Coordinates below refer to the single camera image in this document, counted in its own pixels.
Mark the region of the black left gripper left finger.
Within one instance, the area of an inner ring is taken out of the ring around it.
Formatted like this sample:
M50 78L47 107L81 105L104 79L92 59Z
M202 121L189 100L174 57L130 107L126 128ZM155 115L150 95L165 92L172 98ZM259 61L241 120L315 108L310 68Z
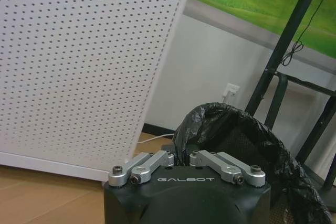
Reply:
M144 184L150 181L151 175L160 166L174 165L174 155L160 150L154 154L141 152L124 164L114 165L108 175L110 186L124 186L127 182Z

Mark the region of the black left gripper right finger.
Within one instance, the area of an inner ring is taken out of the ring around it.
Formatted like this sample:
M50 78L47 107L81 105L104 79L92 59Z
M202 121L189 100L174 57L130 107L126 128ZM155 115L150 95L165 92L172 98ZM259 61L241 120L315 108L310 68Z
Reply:
M264 186L266 174L258 165L247 165L225 152L211 153L206 150L193 151L190 165L207 166L219 174L225 182L241 185Z

